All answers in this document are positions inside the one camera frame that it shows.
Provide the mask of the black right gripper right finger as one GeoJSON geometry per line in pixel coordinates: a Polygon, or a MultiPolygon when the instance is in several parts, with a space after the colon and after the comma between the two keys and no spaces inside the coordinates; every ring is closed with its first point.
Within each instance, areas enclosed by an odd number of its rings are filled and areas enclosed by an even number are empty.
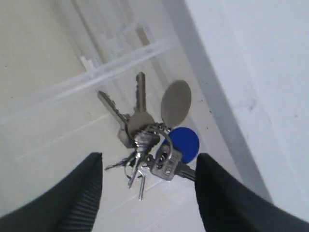
{"type": "Polygon", "coordinates": [[[266,201],[207,153],[197,157],[195,191],[208,232],[307,232],[308,222],[266,201]]]}

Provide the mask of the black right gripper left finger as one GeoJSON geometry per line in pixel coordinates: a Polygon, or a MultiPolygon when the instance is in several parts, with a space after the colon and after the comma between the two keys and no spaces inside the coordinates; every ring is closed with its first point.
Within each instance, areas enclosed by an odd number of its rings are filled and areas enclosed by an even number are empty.
{"type": "Polygon", "coordinates": [[[102,154],[89,154],[54,187],[2,216],[2,232],[90,232],[103,185],[102,154]]]}

